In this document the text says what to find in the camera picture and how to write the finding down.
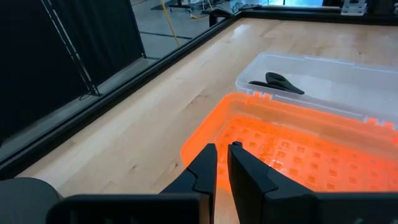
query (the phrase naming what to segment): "black metal frame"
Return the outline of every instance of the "black metal frame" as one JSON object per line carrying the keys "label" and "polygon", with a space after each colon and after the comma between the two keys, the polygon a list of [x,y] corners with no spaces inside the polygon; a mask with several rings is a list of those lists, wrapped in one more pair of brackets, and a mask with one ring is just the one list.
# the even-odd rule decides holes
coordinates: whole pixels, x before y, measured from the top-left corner
{"label": "black metal frame", "polygon": [[70,116],[64,122],[47,133],[26,144],[8,158],[0,160],[0,180],[14,177],[35,161],[55,149],[79,130],[89,125],[114,105],[134,93],[140,87],[151,81],[164,70],[177,63],[184,56],[204,44],[207,40],[227,28],[242,17],[261,19],[278,19],[290,21],[334,22],[345,24],[366,24],[398,26],[398,17],[376,16],[342,16],[338,8],[303,8],[303,7],[270,7],[256,6],[242,8],[239,12],[225,16],[221,22],[211,26],[204,33],[183,44],[155,64],[140,71],[134,78],[122,83],[112,91],[101,95],[78,113]]}

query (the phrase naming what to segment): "wooden table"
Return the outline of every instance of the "wooden table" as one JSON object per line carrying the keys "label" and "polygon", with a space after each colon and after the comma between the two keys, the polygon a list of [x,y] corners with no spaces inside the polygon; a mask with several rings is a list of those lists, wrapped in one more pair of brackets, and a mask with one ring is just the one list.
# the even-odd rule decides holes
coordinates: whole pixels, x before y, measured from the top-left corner
{"label": "wooden table", "polygon": [[[397,44],[398,27],[240,19],[19,176],[42,179],[63,196],[157,193],[183,171],[181,145],[236,91],[236,77],[258,53],[397,66]],[[216,222],[238,222],[221,190]]]}

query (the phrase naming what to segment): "orange translucent container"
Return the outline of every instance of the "orange translucent container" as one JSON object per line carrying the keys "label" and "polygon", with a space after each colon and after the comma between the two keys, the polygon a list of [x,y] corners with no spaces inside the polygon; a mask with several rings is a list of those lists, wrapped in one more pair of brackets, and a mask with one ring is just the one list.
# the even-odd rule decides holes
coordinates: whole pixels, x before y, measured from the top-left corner
{"label": "orange translucent container", "polygon": [[208,143],[218,150],[217,187],[230,191],[228,144],[243,148],[316,192],[398,191],[398,131],[272,100],[270,95],[225,96],[186,141],[185,166]]}

